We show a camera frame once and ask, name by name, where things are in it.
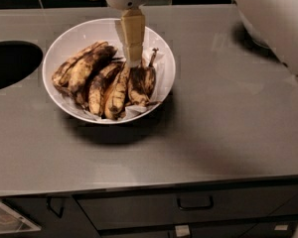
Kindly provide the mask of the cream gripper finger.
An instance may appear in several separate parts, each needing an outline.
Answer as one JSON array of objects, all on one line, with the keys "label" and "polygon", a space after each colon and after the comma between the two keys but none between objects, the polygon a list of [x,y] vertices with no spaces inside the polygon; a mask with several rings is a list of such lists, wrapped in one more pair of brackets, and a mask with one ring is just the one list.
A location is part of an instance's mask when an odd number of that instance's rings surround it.
[{"label": "cream gripper finger", "polygon": [[145,16],[140,9],[122,12],[124,52],[128,63],[141,63],[145,35]]},{"label": "cream gripper finger", "polygon": [[130,44],[125,40],[123,27],[120,20],[115,21],[115,30],[122,45],[122,51],[129,67],[137,67],[141,64],[141,42],[132,41]]}]

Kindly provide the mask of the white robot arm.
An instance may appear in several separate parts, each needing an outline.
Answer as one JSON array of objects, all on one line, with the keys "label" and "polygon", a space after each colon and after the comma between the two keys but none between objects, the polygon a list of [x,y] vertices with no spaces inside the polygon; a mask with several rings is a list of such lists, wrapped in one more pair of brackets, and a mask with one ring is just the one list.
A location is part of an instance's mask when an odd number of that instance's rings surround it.
[{"label": "white robot arm", "polygon": [[[148,0],[106,0],[109,7],[123,11]],[[262,41],[298,76],[298,0],[232,0],[244,26]]]}]

